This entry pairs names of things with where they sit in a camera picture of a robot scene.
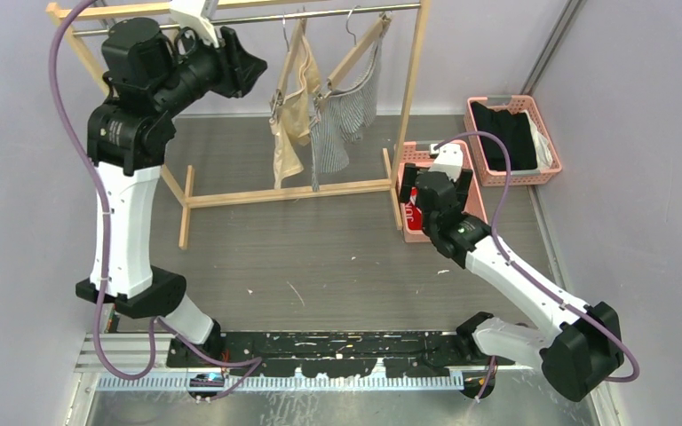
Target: gray floor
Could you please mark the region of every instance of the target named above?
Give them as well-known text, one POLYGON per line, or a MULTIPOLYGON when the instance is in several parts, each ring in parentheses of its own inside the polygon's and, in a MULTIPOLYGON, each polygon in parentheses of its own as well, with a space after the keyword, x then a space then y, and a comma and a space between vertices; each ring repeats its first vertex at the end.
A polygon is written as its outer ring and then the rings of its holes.
MULTIPOLYGON (((349 168, 321 182, 383 178, 381 148, 393 145, 398 125, 398 117, 378 117, 365 139, 349 146, 349 168)), ((195 195, 273 186, 274 142, 265 118, 186 118, 177 120, 177 129, 167 163, 181 184, 187 164, 195 166, 195 195)), ((408 138, 443 139, 460 131, 460 116, 415 116, 408 138)), ((309 184, 308 155, 300 152, 306 170, 285 186, 309 184)), ((483 188, 489 217, 499 196, 497 188, 483 188)), ((161 183, 151 260, 184 274, 189 295, 227 330, 449 330, 478 311, 527 320, 430 244, 404 243, 387 193, 196 209, 187 251, 177 247, 180 215, 161 183)), ((550 276, 526 188, 511 189, 500 230, 520 256, 550 276)), ((146 323, 124 319, 121 330, 146 323)))

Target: white debris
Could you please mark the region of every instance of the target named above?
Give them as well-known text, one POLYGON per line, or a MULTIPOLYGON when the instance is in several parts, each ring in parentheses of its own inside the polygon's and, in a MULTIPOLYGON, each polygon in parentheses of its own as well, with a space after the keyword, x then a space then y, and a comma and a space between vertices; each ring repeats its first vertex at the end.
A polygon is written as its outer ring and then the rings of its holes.
POLYGON ((286 281, 286 283, 289 284, 289 287, 291 287, 292 290, 294 290, 294 293, 297 293, 297 297, 299 297, 299 301, 302 302, 302 306, 304 306, 305 305, 305 299, 302 298, 302 295, 299 294, 297 289, 294 288, 294 286, 292 286, 290 282, 286 281))

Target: metal hanger hook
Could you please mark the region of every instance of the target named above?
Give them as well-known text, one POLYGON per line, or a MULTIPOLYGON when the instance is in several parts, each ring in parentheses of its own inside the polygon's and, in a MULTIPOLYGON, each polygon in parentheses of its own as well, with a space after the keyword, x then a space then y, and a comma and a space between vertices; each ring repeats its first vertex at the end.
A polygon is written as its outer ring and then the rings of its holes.
POLYGON ((283 24, 283 40, 286 42, 286 51, 289 51, 289 37, 286 35, 286 13, 281 17, 281 23, 283 24))
POLYGON ((354 45, 355 45, 355 46, 357 45, 357 35, 356 35, 355 33, 353 33, 353 32, 349 29, 349 20, 352 18, 352 13, 354 13, 354 9, 356 9, 356 8, 358 8, 358 7, 361 7, 361 6, 357 4, 356 6, 354 6, 354 7, 349 11, 349 14, 346 15, 346 32, 349 33, 349 34, 351 34, 352 37, 354 37, 354 45))

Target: black cloth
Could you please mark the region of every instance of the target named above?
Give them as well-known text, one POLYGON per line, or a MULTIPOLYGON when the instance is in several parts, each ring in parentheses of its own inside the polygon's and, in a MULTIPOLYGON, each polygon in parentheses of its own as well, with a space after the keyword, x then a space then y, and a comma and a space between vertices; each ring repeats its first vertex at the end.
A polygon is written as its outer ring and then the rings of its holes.
MULTIPOLYGON (((508 149, 511 170, 537 169, 537 152, 529 129, 526 114, 511 114, 507 110, 493 111, 479 102, 472 102, 472 116, 477 130, 498 136, 508 149)), ((491 170, 505 171, 505 158, 498 144, 488 138, 480 138, 482 151, 491 170)))

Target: pink plastic basket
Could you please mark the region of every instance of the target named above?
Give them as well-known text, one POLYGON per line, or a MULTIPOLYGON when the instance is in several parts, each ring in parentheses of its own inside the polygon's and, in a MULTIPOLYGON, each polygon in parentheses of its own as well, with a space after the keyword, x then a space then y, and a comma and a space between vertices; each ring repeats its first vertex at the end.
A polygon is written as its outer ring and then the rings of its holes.
MULTIPOLYGON (((461 146, 462 151, 464 151, 464 167, 467 169, 474 170, 472 165, 472 156, 469 154, 469 148, 466 146, 466 142, 463 140, 457 140, 455 143, 461 146)), ((400 189, 401 179, 404 176, 404 164, 407 162, 413 162, 417 166, 428 167, 432 164, 432 158, 430 158, 430 145, 422 144, 420 145, 424 150, 417 150, 416 142, 404 142, 404 155, 399 165, 399 180, 397 186, 400 189)), ((403 204, 399 205, 401 208, 401 216, 404 218, 403 232, 404 241, 406 242, 430 242, 430 238, 425 235, 422 231, 411 230, 408 228, 408 222, 406 220, 407 212, 403 204)), ((480 192, 480 186, 477 185, 477 179, 472 179, 472 184, 469 185, 469 195, 466 199, 465 212, 470 215, 479 217, 483 221, 488 221, 488 215, 485 214, 485 206, 482 204, 482 193, 480 192)))
MULTIPOLYGON (((560 165, 560 159, 555 152, 555 146, 552 143, 551 136, 548 134, 540 111, 537 109, 537 104, 531 96, 498 96, 498 97, 480 97, 469 98, 466 100, 466 114, 464 115, 464 127, 468 131, 477 130, 477 125, 474 122, 472 115, 472 102, 479 102, 485 107, 495 111, 504 109, 509 110, 512 114, 520 113, 525 109, 529 112, 529 117, 537 125, 548 141, 550 142, 551 156, 553 159, 552 165, 547 170, 516 170, 511 172, 511 185, 542 185, 546 184, 551 178, 560 173, 563 167, 560 165)), ((480 175, 480 182, 484 186, 503 186, 505 185, 505 172, 495 171, 488 168, 488 160, 485 159, 485 153, 482 151, 482 144, 480 138, 472 136, 469 138, 469 145, 472 147, 474 153, 474 162, 477 166, 477 173, 480 175)))

